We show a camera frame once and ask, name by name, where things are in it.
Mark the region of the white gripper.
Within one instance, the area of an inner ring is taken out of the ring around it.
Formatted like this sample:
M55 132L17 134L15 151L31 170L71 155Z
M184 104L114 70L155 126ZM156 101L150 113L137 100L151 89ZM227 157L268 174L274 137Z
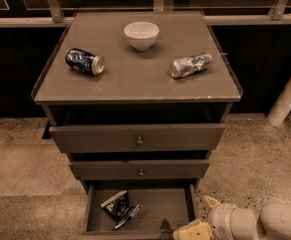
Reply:
M236 209L236 205L221 203L208 195L204 196L204 200L208 207L212 208L208 214L209 224L195 219L175 230L173 232L174 240L211 240L213 234L218 240L234 240L231 230L231 215Z

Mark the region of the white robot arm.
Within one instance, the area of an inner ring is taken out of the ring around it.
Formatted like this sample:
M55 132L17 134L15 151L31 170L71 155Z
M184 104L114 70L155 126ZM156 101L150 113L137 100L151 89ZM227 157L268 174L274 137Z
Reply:
M269 202L260 210L204 197L208 221L195 219L173 232L175 240L291 240L291 206Z

